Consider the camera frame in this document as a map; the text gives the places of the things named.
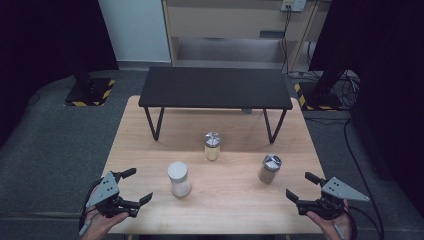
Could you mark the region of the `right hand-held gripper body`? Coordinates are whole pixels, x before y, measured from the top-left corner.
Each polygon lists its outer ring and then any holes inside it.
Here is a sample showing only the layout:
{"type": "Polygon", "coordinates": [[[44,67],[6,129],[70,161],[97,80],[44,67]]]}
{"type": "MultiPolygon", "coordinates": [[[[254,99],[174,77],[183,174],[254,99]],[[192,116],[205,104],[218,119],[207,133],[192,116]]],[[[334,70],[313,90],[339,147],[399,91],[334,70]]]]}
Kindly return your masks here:
{"type": "Polygon", "coordinates": [[[308,211],[312,211],[323,219],[332,220],[339,217],[345,210],[345,200],[367,202],[370,198],[336,177],[332,177],[326,180],[326,184],[321,187],[320,198],[316,200],[299,199],[295,206],[299,215],[306,215],[308,211]]]}

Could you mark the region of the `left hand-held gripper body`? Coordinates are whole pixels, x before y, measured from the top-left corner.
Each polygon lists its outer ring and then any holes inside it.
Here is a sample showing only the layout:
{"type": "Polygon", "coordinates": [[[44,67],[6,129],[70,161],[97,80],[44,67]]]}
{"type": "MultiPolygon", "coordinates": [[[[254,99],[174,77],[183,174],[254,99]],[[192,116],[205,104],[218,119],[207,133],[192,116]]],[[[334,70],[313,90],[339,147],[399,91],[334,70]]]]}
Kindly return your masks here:
{"type": "Polygon", "coordinates": [[[113,172],[109,171],[99,181],[97,188],[89,197],[85,207],[95,207],[101,215],[107,218],[112,218],[124,212],[133,217],[134,208],[132,203],[119,196],[119,181],[115,180],[113,172]]]}

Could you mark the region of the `small jar with silver lid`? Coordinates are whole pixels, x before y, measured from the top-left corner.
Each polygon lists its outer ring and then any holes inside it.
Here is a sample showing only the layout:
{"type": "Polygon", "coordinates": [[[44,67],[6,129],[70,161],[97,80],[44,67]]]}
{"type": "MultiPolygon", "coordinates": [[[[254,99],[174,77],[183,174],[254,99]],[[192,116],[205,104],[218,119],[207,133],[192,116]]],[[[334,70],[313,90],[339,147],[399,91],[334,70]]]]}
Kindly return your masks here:
{"type": "Polygon", "coordinates": [[[219,157],[221,136],[217,132],[208,132],[205,135],[205,157],[209,161],[215,161],[219,157]]]}

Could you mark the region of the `black metal shelf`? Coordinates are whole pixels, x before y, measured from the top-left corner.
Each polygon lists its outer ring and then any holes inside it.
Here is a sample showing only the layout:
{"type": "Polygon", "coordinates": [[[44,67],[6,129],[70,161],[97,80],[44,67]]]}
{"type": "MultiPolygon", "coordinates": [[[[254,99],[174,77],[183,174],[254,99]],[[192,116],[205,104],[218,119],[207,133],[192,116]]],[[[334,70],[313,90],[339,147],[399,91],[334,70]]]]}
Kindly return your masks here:
{"type": "Polygon", "coordinates": [[[151,67],[138,105],[145,111],[154,140],[162,121],[153,121],[152,107],[225,108],[281,111],[281,118],[293,108],[287,84],[276,69],[151,67]]]}

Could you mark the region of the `person's left hand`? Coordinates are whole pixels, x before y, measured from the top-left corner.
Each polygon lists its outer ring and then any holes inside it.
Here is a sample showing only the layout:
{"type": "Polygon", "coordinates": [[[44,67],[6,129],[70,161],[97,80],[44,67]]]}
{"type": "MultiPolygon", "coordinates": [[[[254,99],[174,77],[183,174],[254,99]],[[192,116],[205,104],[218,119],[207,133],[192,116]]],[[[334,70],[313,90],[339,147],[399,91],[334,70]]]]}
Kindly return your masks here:
{"type": "Polygon", "coordinates": [[[123,222],[129,216],[128,213],[120,213],[112,218],[101,215],[95,207],[86,212],[85,221],[89,221],[85,232],[80,236],[81,240],[102,240],[116,225],[123,222]]]}

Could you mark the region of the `person's right hand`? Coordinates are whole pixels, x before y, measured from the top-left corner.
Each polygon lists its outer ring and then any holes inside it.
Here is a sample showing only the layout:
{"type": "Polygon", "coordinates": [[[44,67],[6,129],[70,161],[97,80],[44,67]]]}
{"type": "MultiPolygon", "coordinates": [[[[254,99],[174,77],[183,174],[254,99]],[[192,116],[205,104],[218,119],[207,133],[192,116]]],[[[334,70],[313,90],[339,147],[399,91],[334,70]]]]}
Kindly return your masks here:
{"type": "Polygon", "coordinates": [[[306,213],[307,217],[314,222],[322,231],[326,240],[351,240],[352,227],[348,210],[333,220],[326,220],[312,211],[306,213]]]}

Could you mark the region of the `black stand with striped base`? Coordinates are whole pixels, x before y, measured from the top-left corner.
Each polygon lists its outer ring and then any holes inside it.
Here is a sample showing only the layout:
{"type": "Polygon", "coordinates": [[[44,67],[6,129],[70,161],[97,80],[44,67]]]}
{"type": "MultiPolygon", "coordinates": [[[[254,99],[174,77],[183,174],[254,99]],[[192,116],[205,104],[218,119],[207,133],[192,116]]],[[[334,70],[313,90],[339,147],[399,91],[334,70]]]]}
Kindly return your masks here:
{"type": "Polygon", "coordinates": [[[65,98],[66,106],[102,106],[110,95],[115,81],[110,78],[94,78],[79,61],[71,61],[69,68],[75,84],[65,98]]]}
{"type": "Polygon", "coordinates": [[[342,103],[332,87],[340,79],[341,71],[325,70],[317,82],[299,82],[295,85],[302,110],[339,111],[342,103]]]}

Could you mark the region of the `dark curtain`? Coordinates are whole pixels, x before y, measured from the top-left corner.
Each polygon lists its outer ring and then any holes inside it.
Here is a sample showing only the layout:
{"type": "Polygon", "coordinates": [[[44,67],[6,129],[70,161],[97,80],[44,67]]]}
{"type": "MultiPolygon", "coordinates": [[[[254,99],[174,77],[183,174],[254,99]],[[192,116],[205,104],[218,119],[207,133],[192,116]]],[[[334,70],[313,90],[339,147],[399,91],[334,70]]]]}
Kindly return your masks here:
{"type": "Polygon", "coordinates": [[[39,88],[117,68],[99,0],[0,0],[0,147],[39,88]]]}
{"type": "Polygon", "coordinates": [[[424,0],[332,0],[310,68],[359,77],[369,156],[424,215],[424,0]]]}

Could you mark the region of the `white panel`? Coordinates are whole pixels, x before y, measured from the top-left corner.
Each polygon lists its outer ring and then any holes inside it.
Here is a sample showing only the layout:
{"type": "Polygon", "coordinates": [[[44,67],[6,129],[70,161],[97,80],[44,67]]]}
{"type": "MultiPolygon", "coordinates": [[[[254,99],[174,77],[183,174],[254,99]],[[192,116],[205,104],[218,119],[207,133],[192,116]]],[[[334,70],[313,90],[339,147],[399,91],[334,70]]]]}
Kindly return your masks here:
{"type": "Polygon", "coordinates": [[[98,1],[119,62],[171,62],[162,0],[98,1]]]}

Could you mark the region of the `white wall socket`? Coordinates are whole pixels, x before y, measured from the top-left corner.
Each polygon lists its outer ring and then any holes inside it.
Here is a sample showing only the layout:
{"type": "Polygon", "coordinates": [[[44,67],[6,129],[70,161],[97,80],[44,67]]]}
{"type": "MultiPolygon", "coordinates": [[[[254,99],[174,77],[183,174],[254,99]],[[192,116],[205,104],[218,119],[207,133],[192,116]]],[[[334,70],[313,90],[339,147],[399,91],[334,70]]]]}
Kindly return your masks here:
{"type": "Polygon", "coordinates": [[[282,12],[302,12],[307,0],[282,0],[280,10],[282,12]]]}

